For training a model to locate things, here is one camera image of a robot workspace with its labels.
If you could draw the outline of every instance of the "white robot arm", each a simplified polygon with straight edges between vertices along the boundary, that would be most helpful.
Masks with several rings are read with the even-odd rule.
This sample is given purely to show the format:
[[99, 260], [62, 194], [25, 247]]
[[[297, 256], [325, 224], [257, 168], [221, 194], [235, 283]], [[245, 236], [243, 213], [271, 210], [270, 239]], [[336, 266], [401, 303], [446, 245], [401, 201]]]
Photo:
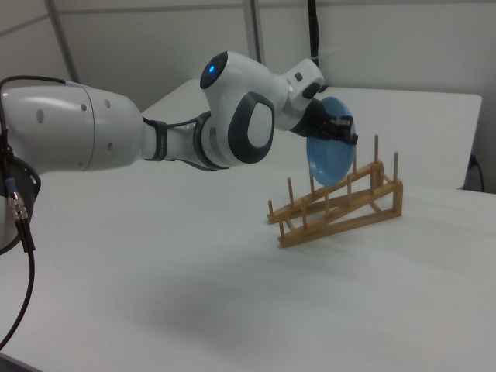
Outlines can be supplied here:
[[279, 76], [224, 52], [201, 76], [210, 113], [184, 125], [144, 122], [128, 98], [71, 82], [5, 90], [2, 102], [15, 155], [38, 174], [122, 167], [138, 159], [220, 169], [262, 160], [274, 127], [295, 127], [323, 81], [310, 60]]

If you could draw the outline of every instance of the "table surface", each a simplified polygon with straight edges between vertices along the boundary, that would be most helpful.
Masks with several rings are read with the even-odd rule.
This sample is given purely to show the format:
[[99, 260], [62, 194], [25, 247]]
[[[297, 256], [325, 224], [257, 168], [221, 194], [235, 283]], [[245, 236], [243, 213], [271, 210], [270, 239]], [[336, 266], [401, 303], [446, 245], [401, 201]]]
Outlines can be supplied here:
[[[494, 370], [496, 197], [405, 183], [403, 216], [283, 250], [306, 170], [179, 162], [43, 178], [4, 353], [51, 371]], [[0, 329], [27, 282], [0, 260]]]
[[[337, 97], [350, 109], [359, 136], [360, 164], [379, 154], [392, 171], [393, 153], [399, 152], [403, 178], [410, 184], [460, 188], [467, 173], [482, 98], [477, 95], [327, 88], [316, 97]], [[149, 119], [182, 122], [208, 111], [198, 80], [180, 86], [143, 114]], [[277, 131], [263, 163], [308, 169], [306, 140]]]

